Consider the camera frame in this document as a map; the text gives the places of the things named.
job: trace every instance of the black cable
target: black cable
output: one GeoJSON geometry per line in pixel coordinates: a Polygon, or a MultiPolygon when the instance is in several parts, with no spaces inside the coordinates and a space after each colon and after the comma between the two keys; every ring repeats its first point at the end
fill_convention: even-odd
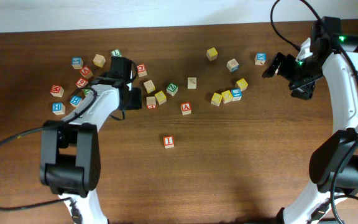
{"type": "Polygon", "coordinates": [[[59,203],[59,202],[64,202],[67,200],[70,200],[71,198],[63,198],[63,199],[58,199],[58,200],[51,200],[48,202],[41,202],[41,203],[35,203],[32,205],[24,205],[24,206],[18,206],[18,207],[0,207],[0,212],[14,212],[14,211],[22,211],[22,210],[27,210],[30,208],[38,208],[38,207],[42,207],[42,206],[46,206],[46,205],[52,205],[55,203],[59,203]]]}
{"type": "MultiPolygon", "coordinates": [[[[91,88],[90,86],[85,86],[85,87],[82,87],[82,88],[78,88],[71,95],[75,95],[80,90],[86,90],[86,89],[91,90],[93,92],[93,99],[88,105],[86,105],[86,107],[83,110],[81,110],[79,113],[75,113],[75,115],[72,118],[66,120],[64,123],[59,123],[59,124],[51,125],[51,126],[44,126],[44,127],[41,127],[41,128],[34,128],[34,129],[23,131],[23,132],[21,132],[19,134],[15,134],[13,136],[10,136],[10,137],[0,141],[0,147],[3,146],[4,144],[8,143],[8,142],[11,142],[11,141],[13,141],[15,139],[19,139],[19,138],[21,138],[23,136],[26,136],[28,134],[33,134],[33,133],[43,131],[43,130],[46,130],[46,129],[56,128],[56,127],[59,127],[59,126],[64,126],[64,125],[74,121],[75,119],[79,118],[89,108],[91,108],[91,106],[94,104],[94,102],[96,101],[96,99],[98,97],[98,92],[95,89],[91,88]]],[[[49,202],[36,203],[36,204],[33,204],[33,205],[26,205],[26,206],[21,206],[21,207],[12,207],[12,208],[2,208],[2,207],[0,207],[0,211],[14,211],[14,210],[23,210],[23,209],[28,209],[28,208],[35,208],[35,207],[40,207],[40,206],[44,206],[44,205],[50,205],[50,204],[61,202],[63,200],[68,200],[68,199],[70,199],[70,198],[54,200],[54,201],[49,201],[49,202]]]]}
{"type": "Polygon", "coordinates": [[[283,37],[283,35],[281,35],[278,30],[276,29],[275,25],[274,25],[274,22],[273,22],[273,11],[274,11],[274,7],[276,7],[277,3],[279,2],[280,0],[277,0],[274,4],[273,4],[273,7],[272,7],[272,10],[270,11],[270,23],[272,24],[272,27],[273,27],[273,30],[274,32],[276,32],[276,34],[281,38],[283,39],[285,42],[289,43],[290,45],[292,45],[298,52],[301,50],[301,47],[299,45],[296,45],[294,44],[293,42],[287,40],[285,37],[283,37]]]}

